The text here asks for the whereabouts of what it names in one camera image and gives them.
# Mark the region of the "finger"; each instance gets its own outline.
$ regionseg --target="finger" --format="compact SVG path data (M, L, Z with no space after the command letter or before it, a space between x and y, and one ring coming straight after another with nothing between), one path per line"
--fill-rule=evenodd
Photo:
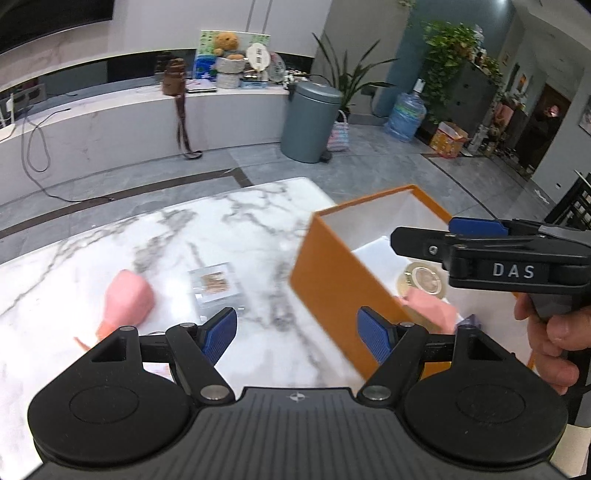
M577 351L590 347L591 307L553 316L546 331L550 341L563 350Z
M520 293L515 302L514 315L516 320L525 320L535 313L534 304L527 293Z
M527 321L527 338L530 340L530 347L536 353L543 353L548 356L560 356L562 349L550 342L546 333L546 325L537 316L532 316Z
M549 384L572 387L579 378L579 369L564 358L535 353L534 362L540 377Z
M569 390L568 387L561 387L560 385L550 384L550 386L556 390L558 395L565 395L565 393Z

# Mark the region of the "open box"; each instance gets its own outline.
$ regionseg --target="open box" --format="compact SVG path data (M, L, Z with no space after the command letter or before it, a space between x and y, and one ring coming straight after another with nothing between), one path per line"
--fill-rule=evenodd
M359 308L371 307L392 323L413 321L397 297L396 283L416 260L397 256L389 247L390 234L399 226L446 231L450 219L415 185L314 214L291 286L364 378L378 365L357 334ZM512 293L447 286L446 299L461 317L476 315L487 335L529 363L527 325L514 319Z

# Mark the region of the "gray tile floor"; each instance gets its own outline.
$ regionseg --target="gray tile floor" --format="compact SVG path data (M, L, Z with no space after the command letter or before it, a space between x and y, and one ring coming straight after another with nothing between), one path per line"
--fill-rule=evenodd
M481 202L499 218L542 220L552 207L535 194L536 189L541 192L539 187L525 182L498 158L428 159L421 155L433 153L427 146L418 141L401 143L370 125L352 125L350 137L350 151L335 154L327 164L293 161L277 144L254 145L209 151L197 161L182 157L150 160L63 183L50 191L82 199L181 176L242 168L254 184L308 177L335 202L414 183L452 215L491 218ZM214 178L73 213L0 239L0 263L97 226L237 188L232 177ZM42 193L29 195L0 206L0 229L65 205Z

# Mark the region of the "pink toy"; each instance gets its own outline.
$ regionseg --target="pink toy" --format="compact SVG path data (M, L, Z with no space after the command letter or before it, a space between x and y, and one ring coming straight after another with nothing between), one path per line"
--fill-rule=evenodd
M418 288L409 289L405 297L400 299L402 305L413 309L418 314L429 320L440 332L454 334L457 323L457 310L447 302L438 299L434 295Z
M150 284L129 270L121 270L105 294L103 321L96 331L102 340L124 325L140 325L154 308Z

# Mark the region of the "woven basket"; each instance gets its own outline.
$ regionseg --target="woven basket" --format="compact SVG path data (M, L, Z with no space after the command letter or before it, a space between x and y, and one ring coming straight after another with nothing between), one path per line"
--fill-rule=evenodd
M240 73L246 66L246 60L229 60L218 57L216 60L216 70L220 73Z
M349 149L349 123L345 113L341 110L339 113L343 116L343 121L335 122L333 125L329 143L326 146L329 152L342 152Z
M216 78L216 86L218 88L238 88L240 86L240 79L242 75L239 73L219 73Z

